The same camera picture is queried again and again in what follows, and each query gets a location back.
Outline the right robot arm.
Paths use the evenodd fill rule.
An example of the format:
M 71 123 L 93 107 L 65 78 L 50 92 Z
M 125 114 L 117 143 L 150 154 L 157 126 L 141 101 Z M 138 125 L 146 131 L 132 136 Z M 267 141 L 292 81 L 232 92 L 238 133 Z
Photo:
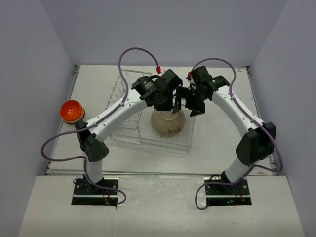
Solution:
M 254 115 L 234 94 L 230 83 L 223 77 L 212 77 L 205 66 L 193 69 L 188 74 L 196 86 L 193 97 L 196 101 L 209 99 L 228 116 L 240 133 L 241 140 L 236 147 L 237 158 L 221 174 L 221 190 L 226 194 L 238 188 L 237 181 L 246 176 L 259 161 L 275 150 L 272 139 L 276 127 L 265 123 Z

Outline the orange plastic bowl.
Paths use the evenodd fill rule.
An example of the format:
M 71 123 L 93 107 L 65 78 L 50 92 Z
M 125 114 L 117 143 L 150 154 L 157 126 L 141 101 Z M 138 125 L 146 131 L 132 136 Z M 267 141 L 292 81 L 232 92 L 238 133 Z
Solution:
M 63 121 L 77 120 L 82 113 L 83 107 L 76 100 L 68 100 L 60 107 L 60 116 Z

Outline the large beige ceramic bowl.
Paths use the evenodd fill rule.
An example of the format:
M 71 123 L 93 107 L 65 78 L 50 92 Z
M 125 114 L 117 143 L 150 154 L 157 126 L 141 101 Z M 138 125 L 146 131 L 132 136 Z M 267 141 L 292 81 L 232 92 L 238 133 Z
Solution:
M 172 137 L 180 133 L 186 124 L 185 114 L 182 110 L 173 114 L 173 111 L 153 110 L 151 126 L 156 133 L 163 137 Z

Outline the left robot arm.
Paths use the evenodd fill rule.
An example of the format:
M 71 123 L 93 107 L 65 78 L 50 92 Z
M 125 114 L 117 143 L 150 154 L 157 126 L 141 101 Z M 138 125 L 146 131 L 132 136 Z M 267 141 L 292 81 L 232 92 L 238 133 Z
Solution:
M 102 190 L 102 160 L 109 153 L 105 140 L 137 112 L 153 107 L 151 124 L 152 127 L 157 122 L 161 124 L 159 134 L 162 137 L 171 137 L 182 131 L 185 119 L 181 100 L 188 92 L 189 89 L 183 86 L 182 80 L 172 70 L 165 71 L 161 76 L 143 76 L 100 115 L 88 121 L 77 121 L 77 139 L 84 154 L 85 188 L 92 194 Z

